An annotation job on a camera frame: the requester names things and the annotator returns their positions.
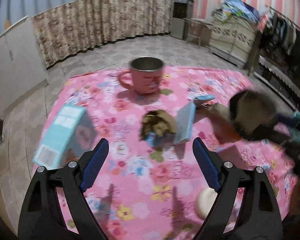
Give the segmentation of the white round foam piece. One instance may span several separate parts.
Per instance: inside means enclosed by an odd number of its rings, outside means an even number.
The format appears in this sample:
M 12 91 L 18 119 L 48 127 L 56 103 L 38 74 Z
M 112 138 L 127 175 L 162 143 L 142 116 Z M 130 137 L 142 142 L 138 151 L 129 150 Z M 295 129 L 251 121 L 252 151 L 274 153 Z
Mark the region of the white round foam piece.
M 207 218 L 217 195 L 215 190 L 210 187 L 202 189 L 200 193 L 197 194 L 196 200 L 194 201 L 194 210 L 200 219 L 205 220 Z

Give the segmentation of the small blue white booklet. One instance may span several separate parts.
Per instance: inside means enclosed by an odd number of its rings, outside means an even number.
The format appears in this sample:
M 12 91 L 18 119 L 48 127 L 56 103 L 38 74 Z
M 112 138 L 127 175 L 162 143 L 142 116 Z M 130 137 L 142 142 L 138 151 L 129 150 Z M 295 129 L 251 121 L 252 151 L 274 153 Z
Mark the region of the small blue white booklet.
M 188 104 L 186 104 L 183 108 L 179 109 L 176 118 L 177 133 L 174 137 L 174 145 L 179 145 L 190 141 L 192 137 L 196 109 L 202 108 L 205 103 L 214 99 L 215 96 L 209 94 L 197 96 Z

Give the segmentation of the clothes rack with garments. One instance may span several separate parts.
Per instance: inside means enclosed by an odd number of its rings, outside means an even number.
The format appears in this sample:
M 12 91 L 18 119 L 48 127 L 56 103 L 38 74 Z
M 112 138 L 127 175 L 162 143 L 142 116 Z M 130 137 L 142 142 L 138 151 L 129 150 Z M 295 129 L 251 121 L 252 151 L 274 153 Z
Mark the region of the clothes rack with garments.
M 300 27 L 266 6 L 243 67 L 300 112 Z

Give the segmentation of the light blue carton box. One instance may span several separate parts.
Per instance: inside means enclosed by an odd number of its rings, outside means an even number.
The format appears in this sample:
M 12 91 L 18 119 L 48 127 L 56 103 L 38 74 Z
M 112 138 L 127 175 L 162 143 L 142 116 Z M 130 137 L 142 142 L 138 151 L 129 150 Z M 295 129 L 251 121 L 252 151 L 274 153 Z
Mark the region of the light blue carton box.
M 64 105 L 36 149 L 33 162 L 53 170 L 91 150 L 97 132 L 85 107 Z

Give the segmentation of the pink floral tablecloth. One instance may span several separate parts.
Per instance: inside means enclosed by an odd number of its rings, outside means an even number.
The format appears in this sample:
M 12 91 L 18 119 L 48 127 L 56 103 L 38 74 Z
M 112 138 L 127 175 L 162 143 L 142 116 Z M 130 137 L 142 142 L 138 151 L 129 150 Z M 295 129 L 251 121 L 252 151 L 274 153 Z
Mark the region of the pink floral tablecloth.
M 251 88 L 240 72 L 224 69 L 166 67 L 157 95 L 124 89 L 121 71 L 94 72 L 70 78 L 44 126 L 52 124 L 64 105 L 85 107 L 109 154 L 85 197 L 110 239 L 190 239 L 202 221 L 194 201 L 207 183 L 192 153 L 191 142 L 157 146 L 141 141 L 142 117 L 163 109 L 177 116 L 197 96 L 214 95 L 226 105 L 237 92 Z

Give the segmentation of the cloth covered furniture pile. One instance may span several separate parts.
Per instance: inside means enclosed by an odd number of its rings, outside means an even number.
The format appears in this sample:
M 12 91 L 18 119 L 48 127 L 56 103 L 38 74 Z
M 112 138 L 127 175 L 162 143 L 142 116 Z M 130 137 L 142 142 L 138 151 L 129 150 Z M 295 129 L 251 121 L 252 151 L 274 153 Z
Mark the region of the cloth covered furniture pile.
M 260 20 L 259 11 L 241 0 L 226 0 L 212 12 L 211 53 L 242 69 Z

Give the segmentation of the small wooden stool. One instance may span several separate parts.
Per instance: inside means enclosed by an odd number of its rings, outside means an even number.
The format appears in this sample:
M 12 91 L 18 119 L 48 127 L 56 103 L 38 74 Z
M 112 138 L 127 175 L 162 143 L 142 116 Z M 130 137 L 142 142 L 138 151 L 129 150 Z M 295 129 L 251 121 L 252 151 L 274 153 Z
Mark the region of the small wooden stool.
M 208 47 L 214 25 L 200 18 L 190 18 L 186 23 L 186 42 L 197 44 L 198 47 Z

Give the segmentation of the white cabinet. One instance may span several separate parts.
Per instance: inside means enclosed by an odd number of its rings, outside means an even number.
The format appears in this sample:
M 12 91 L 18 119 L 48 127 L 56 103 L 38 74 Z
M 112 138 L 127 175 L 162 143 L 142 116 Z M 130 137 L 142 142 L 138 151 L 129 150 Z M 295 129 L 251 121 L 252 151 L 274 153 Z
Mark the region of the white cabinet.
M 25 16 L 0 34 L 0 117 L 47 84 L 32 18 Z

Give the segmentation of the pink metal mug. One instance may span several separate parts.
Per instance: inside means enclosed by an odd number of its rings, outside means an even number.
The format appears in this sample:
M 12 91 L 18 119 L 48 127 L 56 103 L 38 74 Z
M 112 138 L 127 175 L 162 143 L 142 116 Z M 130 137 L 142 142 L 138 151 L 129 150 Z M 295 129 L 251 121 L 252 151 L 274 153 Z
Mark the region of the pink metal mug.
M 159 92 L 164 66 L 161 59 L 150 56 L 138 57 L 129 62 L 129 68 L 122 71 L 117 79 L 125 89 L 134 90 L 143 95 L 155 94 Z M 131 85 L 123 80 L 126 74 L 131 75 Z

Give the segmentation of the black water dispenser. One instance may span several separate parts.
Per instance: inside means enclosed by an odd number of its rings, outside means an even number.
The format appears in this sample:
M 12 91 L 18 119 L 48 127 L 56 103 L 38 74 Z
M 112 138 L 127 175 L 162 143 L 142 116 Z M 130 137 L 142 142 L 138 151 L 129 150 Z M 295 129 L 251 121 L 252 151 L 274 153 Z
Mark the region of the black water dispenser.
M 173 38 L 186 40 L 193 5 L 193 0 L 173 0 L 170 20 L 170 35 Z

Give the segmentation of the blue floral curtain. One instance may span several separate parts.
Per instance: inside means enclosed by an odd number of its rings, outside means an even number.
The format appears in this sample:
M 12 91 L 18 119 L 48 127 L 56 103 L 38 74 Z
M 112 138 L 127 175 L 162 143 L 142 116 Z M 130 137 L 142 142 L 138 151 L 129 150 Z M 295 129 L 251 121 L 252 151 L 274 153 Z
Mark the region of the blue floral curtain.
M 44 64 L 109 42 L 169 31 L 172 0 L 0 0 L 0 34 L 30 16 Z

